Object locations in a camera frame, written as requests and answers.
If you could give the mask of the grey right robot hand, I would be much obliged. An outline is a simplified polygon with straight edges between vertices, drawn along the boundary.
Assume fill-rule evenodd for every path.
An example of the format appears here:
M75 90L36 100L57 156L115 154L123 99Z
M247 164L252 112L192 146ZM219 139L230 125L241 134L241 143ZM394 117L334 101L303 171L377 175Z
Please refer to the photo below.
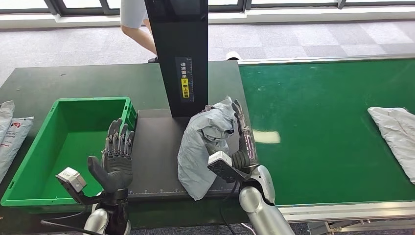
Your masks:
M258 166L254 135L251 127L248 125L243 108L239 101L235 99L231 106L234 110L234 116L236 118L239 133L238 150L231 154L232 165L236 169L243 169L246 172L252 171L253 168Z

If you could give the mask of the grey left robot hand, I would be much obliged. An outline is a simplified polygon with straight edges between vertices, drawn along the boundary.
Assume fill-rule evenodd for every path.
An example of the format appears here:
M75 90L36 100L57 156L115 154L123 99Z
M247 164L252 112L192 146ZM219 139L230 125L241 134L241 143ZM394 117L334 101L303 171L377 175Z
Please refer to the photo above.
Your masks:
M114 193L127 188L133 180L132 145L135 132L128 130L128 124L121 118L113 120L109 126L102 157L87 158L90 174L105 192Z

